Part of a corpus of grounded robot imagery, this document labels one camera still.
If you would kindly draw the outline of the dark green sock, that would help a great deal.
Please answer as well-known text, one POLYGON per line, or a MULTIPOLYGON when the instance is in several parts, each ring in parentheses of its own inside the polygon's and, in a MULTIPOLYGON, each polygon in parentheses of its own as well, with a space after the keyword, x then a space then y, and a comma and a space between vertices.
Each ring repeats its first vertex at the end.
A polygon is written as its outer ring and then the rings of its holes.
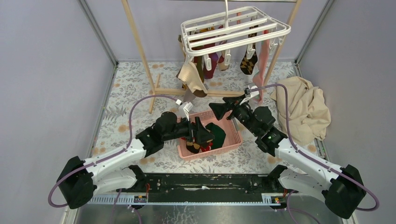
POLYGON ((214 140, 211 142, 210 149, 222 148, 226 139, 225 131, 214 123, 209 123, 205 127, 214 135, 214 140))

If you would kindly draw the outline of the pink plastic basket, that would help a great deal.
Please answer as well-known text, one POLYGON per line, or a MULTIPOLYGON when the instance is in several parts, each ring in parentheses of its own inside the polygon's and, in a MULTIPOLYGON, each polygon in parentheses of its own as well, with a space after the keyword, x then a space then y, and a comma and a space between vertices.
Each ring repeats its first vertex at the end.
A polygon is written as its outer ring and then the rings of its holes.
POLYGON ((185 160, 194 160, 198 158, 203 158, 210 155, 216 155, 221 153, 226 153, 228 151, 237 149, 241 146, 243 142, 242 135, 240 131, 237 130, 237 125, 234 124, 232 120, 227 120, 226 116, 230 115, 230 112, 227 112, 223 119, 217 120, 215 115, 211 110, 204 111, 204 112, 197 112, 190 115, 191 119, 194 120, 194 117, 200 117, 201 122, 203 125, 207 125, 209 123, 214 123, 221 127, 225 131, 225 141, 223 147, 218 149, 210 150, 207 152, 200 152, 198 154, 194 154, 187 150, 186 148, 186 141, 183 139, 178 139, 179 144, 177 146, 179 156, 185 160))

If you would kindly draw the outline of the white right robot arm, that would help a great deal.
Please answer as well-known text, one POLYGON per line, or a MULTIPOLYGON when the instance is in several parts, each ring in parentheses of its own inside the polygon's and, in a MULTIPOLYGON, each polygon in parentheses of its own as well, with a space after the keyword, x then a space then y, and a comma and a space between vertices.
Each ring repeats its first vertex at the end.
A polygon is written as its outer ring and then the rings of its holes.
POLYGON ((293 146, 286 134, 274 127, 275 118, 266 106, 252 110, 244 97, 223 98, 223 103, 209 103, 217 120, 237 119, 257 139, 257 147, 271 156, 278 157, 303 173, 285 166, 277 166, 268 179, 269 189, 280 192, 292 189, 310 195, 325 203, 335 215, 349 219, 363 200, 366 191, 357 168, 341 167, 315 155, 304 154, 299 146, 293 146))

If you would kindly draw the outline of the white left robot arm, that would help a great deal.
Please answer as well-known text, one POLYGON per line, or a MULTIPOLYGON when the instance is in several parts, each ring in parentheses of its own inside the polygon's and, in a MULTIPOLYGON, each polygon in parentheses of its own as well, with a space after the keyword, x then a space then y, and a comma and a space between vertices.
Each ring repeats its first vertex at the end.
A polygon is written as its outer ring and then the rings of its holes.
POLYGON ((214 135, 201 123, 188 118, 177 119, 173 112, 164 112, 155 123, 130 139, 125 147, 108 153, 80 159, 69 159, 59 175, 55 188, 59 188, 70 209, 88 203, 96 194, 131 189, 134 192, 144 188, 144 174, 129 168, 132 162, 146 158, 163 149, 168 140, 185 138, 199 145, 209 143, 214 135))

